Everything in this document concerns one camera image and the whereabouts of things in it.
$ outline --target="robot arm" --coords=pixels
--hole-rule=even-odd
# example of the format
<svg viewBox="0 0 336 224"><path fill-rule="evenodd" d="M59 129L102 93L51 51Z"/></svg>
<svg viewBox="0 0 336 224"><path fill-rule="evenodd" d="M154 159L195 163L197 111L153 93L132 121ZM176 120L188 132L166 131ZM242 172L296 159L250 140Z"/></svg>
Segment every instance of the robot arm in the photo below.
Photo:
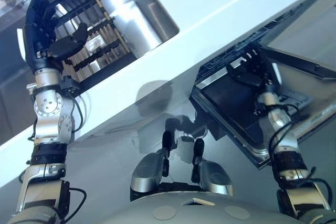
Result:
<svg viewBox="0 0 336 224"><path fill-rule="evenodd" d="M237 71L231 65L227 70L237 83L256 91L255 113L260 115L259 125L268 147L274 178L280 187L277 192L280 211L306 223L321 223L322 219L317 216L323 216L323 222L334 219L334 212L330 211L332 194L329 193L328 202L316 184L324 180L312 178L314 168L312 171L307 169L291 131L302 118L292 120L287 113L288 105L279 102L277 93L281 76L277 65L251 47L244 58L246 61L241 62L243 70Z"/></svg>
<svg viewBox="0 0 336 224"><path fill-rule="evenodd" d="M56 41L58 19L48 0L31 0L24 26L26 61L36 83L30 84L37 122L34 149L19 194L14 223L65 223L69 211L66 174L67 145L74 133L74 98L62 90L61 61L77 53L87 39L87 26L80 24L72 36Z"/></svg>

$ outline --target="metal rack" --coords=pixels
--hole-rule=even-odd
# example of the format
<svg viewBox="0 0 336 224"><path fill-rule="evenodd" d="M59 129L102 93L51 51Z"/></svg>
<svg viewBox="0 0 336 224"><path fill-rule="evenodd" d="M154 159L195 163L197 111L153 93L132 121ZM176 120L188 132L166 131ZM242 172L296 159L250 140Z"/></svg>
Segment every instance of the metal rack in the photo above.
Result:
<svg viewBox="0 0 336 224"><path fill-rule="evenodd" d="M64 76L80 82L81 93L136 60L100 0L50 0L59 23L56 36L72 34L82 22L88 40L77 54L62 62Z"/></svg>

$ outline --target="wire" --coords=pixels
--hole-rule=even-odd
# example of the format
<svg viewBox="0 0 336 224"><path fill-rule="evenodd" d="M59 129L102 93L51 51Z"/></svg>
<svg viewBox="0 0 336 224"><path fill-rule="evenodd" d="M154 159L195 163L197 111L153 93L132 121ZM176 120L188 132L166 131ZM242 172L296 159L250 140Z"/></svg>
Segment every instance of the wire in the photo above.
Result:
<svg viewBox="0 0 336 224"><path fill-rule="evenodd" d="M35 137L35 134L36 134L36 124L37 124L37 118L35 119L34 124L33 124L33 133L28 138L29 141L34 141L34 137Z"/></svg>
<svg viewBox="0 0 336 224"><path fill-rule="evenodd" d="M292 122L289 122L289 123L286 123L283 127L281 127L280 129L278 129L273 135L272 137L269 139L269 142L268 142L268 154L269 154L269 158L271 159L271 161L273 160L273 152L271 152L272 149L272 145L273 145L273 141L274 139L276 138L276 136L281 132L283 131L286 127L290 126L292 124Z"/></svg>
<svg viewBox="0 0 336 224"><path fill-rule="evenodd" d="M279 145L279 143L285 138L285 136L289 133L289 131L293 128L293 124L290 123L288 129L286 129L286 131L284 132L284 134L281 136L281 138L279 139L279 141L277 143L275 143L275 145L271 148L270 153L274 153L275 148Z"/></svg>
<svg viewBox="0 0 336 224"><path fill-rule="evenodd" d="M306 118L307 116L301 116L300 118L298 118L296 120L296 123L303 120L304 118ZM285 124L283 127L281 127L280 129L278 129L274 134L273 136L270 138L269 140L269 143L268 143L268 154L269 154L269 158L271 160L271 163L274 161L274 150L275 148L278 146L278 144L285 138L285 136L288 134L288 132L291 130L291 128L294 126L294 122L291 121L287 124ZM281 138L279 139L279 141L274 145L272 146L273 144L273 141L274 139L276 138L276 136L281 132L283 131L285 128L286 131L284 132L284 134L281 136ZM330 187L330 185L328 184L327 181L325 181L324 179L321 179L321 178L311 178L312 175L315 173L316 171L316 167L313 167L310 171L310 174L307 176L307 178L303 179L302 181L298 182L295 184L295 187L298 188L300 186L302 186L303 184L306 184L306 183L314 183L314 182L320 182L320 183L323 183L326 188L327 188L327 191L328 191L328 204L329 206L332 205L332 189Z"/></svg>
<svg viewBox="0 0 336 224"><path fill-rule="evenodd" d="M62 221L61 224L67 223L70 219L73 218L73 216L76 215L76 213L80 210L80 208L84 204L84 202L86 200L86 197L87 197L87 193L83 189L70 187L69 190L81 192L83 194L83 199L82 199L81 203L78 205L78 207L76 208L76 210L67 219L65 219L64 221Z"/></svg>
<svg viewBox="0 0 336 224"><path fill-rule="evenodd" d="M23 172L20 173L20 175L17 177L20 183L23 183L22 176L26 173L26 170L23 170Z"/></svg>
<svg viewBox="0 0 336 224"><path fill-rule="evenodd" d="M68 96L72 99L72 101L73 101L74 104L76 105L77 110L78 110L78 113L79 113L79 116L80 116L80 124L79 124L79 127L78 127L77 129L75 129L74 131L72 131L72 132L74 133L74 132L79 131L79 130L83 127L84 119L83 119L82 110L80 109L80 106L79 106L78 102L76 101L76 99L75 99L70 93L68 93Z"/></svg>

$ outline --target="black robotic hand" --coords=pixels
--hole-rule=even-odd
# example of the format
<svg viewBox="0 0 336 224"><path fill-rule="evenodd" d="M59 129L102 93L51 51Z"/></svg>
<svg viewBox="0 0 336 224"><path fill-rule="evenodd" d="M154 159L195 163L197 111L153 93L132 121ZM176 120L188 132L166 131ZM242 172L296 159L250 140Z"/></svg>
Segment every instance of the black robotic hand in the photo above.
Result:
<svg viewBox="0 0 336 224"><path fill-rule="evenodd" d="M23 28L26 61L33 73L41 68L54 68L62 72L62 60L79 52L88 37L87 25L79 24L71 35L56 40L58 18L48 0L31 0Z"/></svg>
<svg viewBox="0 0 336 224"><path fill-rule="evenodd" d="M226 67L229 76L237 83L254 89L257 93L275 92L281 83L278 80L275 66L253 47L246 47L242 55L245 61L240 66L233 68L230 64Z"/></svg>

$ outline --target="white countertop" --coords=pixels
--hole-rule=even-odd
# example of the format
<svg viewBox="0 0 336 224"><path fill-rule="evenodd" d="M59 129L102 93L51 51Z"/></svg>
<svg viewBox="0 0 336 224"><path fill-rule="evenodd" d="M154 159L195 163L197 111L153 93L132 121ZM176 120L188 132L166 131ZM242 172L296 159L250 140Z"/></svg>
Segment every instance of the white countertop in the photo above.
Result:
<svg viewBox="0 0 336 224"><path fill-rule="evenodd" d="M169 107L176 106L189 96L201 64L301 0L159 1L180 32L82 94L88 114L76 140L103 131L104 127L121 127L145 119L131 105L167 82L162 89L170 88ZM160 98L154 95L151 99L155 105ZM33 143L27 141L31 134L29 127L0 146L0 162L10 164L0 168L0 187L26 168L33 149Z"/></svg>

